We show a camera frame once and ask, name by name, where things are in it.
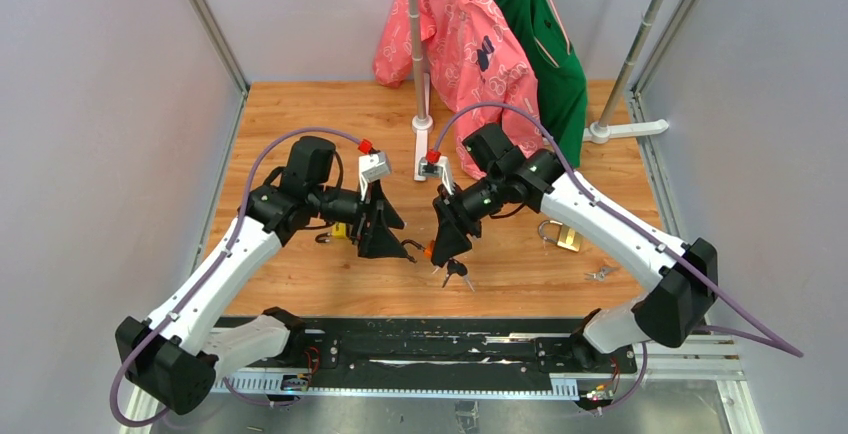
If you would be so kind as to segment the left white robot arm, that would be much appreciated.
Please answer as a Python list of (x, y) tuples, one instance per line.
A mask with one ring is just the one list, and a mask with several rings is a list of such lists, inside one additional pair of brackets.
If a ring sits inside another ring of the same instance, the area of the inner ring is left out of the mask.
[(318, 221), (348, 227), (361, 258), (407, 257), (396, 235), (404, 222), (381, 185), (391, 171), (387, 155), (358, 140), (358, 186), (346, 189), (334, 136), (323, 128), (292, 133), (285, 164), (262, 181), (247, 181), (227, 232), (185, 283), (146, 318), (120, 323), (119, 381), (131, 382), (166, 412), (184, 415), (216, 383), (257, 361), (274, 359), (283, 367), (314, 361), (305, 322), (282, 308), (224, 332), (216, 324), (247, 281)]

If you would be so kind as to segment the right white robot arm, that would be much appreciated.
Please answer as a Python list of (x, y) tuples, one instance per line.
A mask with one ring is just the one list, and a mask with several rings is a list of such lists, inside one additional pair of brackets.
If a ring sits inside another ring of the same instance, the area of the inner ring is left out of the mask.
[(643, 288), (643, 294), (590, 313), (576, 331), (571, 357), (596, 371), (611, 352), (653, 341), (681, 346), (717, 299), (718, 253), (707, 240), (687, 242), (645, 223), (568, 172), (549, 150), (527, 157), (502, 128), (486, 124), (464, 146), (485, 175), (466, 189), (442, 187), (433, 201), (438, 230), (429, 252), (439, 267), (472, 248), (482, 221), (507, 204), (525, 206), (574, 228), (611, 255)]

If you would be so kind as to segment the black orange-lock keys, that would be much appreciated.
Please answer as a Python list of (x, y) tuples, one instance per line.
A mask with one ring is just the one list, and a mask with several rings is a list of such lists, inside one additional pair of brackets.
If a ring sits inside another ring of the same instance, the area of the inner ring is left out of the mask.
[(442, 282), (442, 288), (445, 288), (453, 277), (460, 278), (472, 292), (475, 291), (467, 266), (455, 258), (450, 258), (445, 264), (445, 277)]

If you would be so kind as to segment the silver brass-lock keys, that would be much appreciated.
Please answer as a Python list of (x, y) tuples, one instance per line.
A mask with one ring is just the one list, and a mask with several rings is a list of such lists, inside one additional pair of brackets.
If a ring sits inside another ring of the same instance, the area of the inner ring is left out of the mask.
[(614, 266), (603, 266), (596, 272), (589, 272), (584, 275), (584, 278), (588, 281), (596, 281), (596, 282), (604, 282), (605, 279), (619, 270), (619, 267)]

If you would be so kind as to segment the brass padlock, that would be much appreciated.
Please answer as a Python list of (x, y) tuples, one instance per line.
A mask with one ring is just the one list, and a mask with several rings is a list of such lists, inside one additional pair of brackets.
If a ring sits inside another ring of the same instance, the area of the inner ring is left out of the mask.
[(560, 221), (542, 221), (537, 227), (537, 234), (544, 243), (560, 249), (579, 252), (582, 248), (583, 236)]

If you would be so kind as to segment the orange padlock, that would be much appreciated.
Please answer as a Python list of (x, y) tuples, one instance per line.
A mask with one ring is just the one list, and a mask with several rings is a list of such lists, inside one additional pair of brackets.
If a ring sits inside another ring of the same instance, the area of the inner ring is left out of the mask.
[(431, 262), (434, 245), (435, 242), (433, 240), (425, 243), (413, 239), (404, 239), (401, 241), (401, 246), (406, 252), (406, 259), (412, 263), (417, 263), (419, 260)]

